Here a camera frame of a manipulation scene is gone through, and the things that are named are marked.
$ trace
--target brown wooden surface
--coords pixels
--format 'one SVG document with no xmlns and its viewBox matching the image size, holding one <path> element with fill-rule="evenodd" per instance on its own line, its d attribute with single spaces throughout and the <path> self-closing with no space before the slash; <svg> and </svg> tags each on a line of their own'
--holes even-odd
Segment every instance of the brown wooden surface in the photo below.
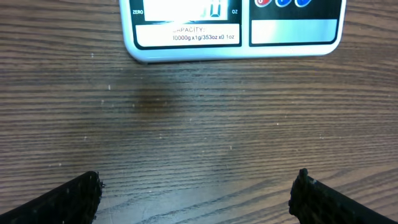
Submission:
<svg viewBox="0 0 398 224">
<path fill-rule="evenodd" d="M 398 220 L 398 2 L 330 55 L 140 65 L 113 0 L 0 1 L 0 213 L 88 171 L 99 223 L 297 223 L 300 168 Z"/>
</svg>

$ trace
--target scale display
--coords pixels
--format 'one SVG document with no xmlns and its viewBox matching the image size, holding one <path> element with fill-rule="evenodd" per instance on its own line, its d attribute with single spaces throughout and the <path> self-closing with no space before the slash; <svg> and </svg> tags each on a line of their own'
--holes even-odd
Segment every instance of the scale display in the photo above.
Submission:
<svg viewBox="0 0 398 224">
<path fill-rule="evenodd" d="M 241 45 L 237 0 L 130 0 L 138 49 Z"/>
<path fill-rule="evenodd" d="M 325 55 L 346 0 L 119 0 L 124 43 L 143 62 Z"/>
</svg>

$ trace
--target digital kitchen scale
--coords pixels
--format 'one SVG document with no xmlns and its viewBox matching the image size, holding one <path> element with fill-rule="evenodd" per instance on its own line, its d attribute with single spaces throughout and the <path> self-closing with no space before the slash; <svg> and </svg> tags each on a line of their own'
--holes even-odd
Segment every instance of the digital kitchen scale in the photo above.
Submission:
<svg viewBox="0 0 398 224">
<path fill-rule="evenodd" d="M 325 55 L 346 0 L 120 0 L 124 43 L 141 62 Z"/>
</svg>

